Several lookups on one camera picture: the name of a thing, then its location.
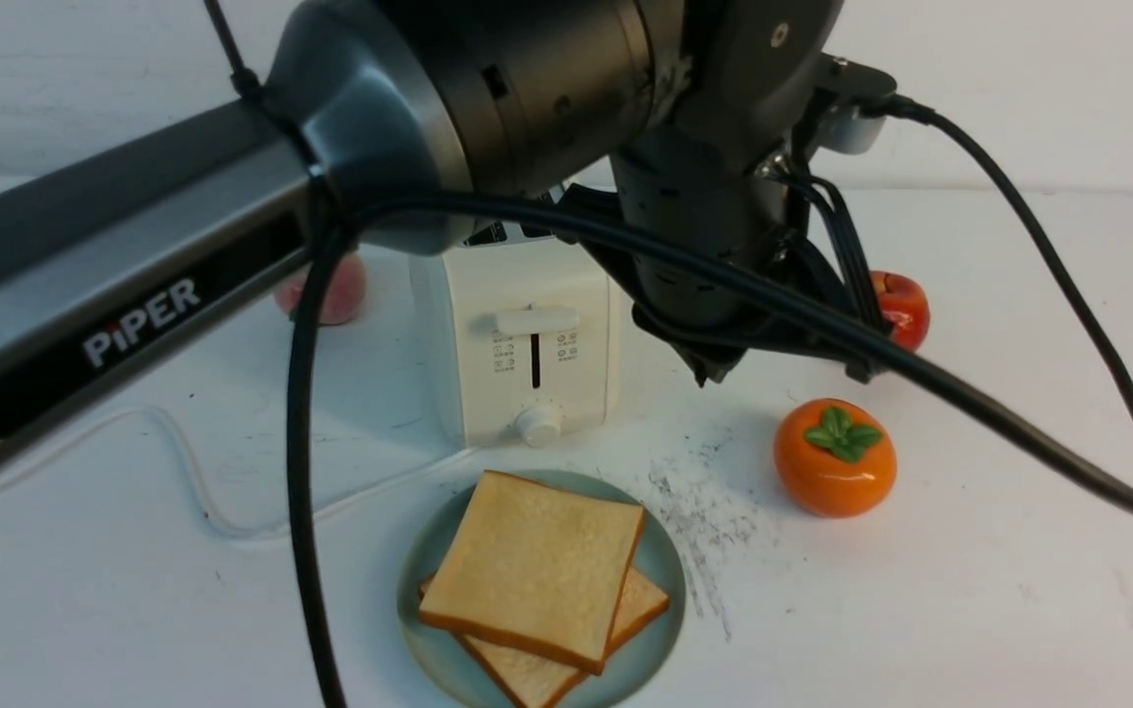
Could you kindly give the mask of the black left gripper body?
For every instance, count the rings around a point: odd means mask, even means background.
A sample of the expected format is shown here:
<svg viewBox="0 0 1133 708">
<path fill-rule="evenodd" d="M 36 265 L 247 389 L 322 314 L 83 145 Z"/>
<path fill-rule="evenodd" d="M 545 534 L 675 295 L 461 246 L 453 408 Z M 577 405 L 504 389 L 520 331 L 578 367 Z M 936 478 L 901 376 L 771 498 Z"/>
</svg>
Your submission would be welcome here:
<svg viewBox="0 0 1133 708">
<path fill-rule="evenodd" d="M 616 185 L 566 187 L 561 206 L 623 221 L 662 242 L 787 285 L 885 334 L 858 230 L 835 184 L 812 174 L 806 153 L 781 147 L 752 167 L 729 167 L 712 147 L 665 129 L 611 160 Z M 881 364 L 765 313 L 724 288 L 615 247 L 583 250 L 632 299 L 639 329 L 666 342 L 698 385 L 719 383 L 747 351 L 775 351 L 844 366 L 868 383 Z"/>
</svg>

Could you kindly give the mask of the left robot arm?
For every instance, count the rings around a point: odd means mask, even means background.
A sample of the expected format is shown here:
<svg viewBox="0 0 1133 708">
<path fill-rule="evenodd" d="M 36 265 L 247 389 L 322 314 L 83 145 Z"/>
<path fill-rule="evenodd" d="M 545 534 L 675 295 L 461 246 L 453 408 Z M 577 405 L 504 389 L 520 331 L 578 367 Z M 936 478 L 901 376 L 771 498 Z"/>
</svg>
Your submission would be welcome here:
<svg viewBox="0 0 1133 708">
<path fill-rule="evenodd" d="M 238 99 L 0 194 L 0 467 L 340 230 L 435 255 L 495 220 L 583 237 L 697 379 L 746 351 L 875 362 L 700 265 L 768 273 L 753 176 L 868 150 L 894 77 L 830 56 L 838 1 L 305 1 Z"/>
</svg>

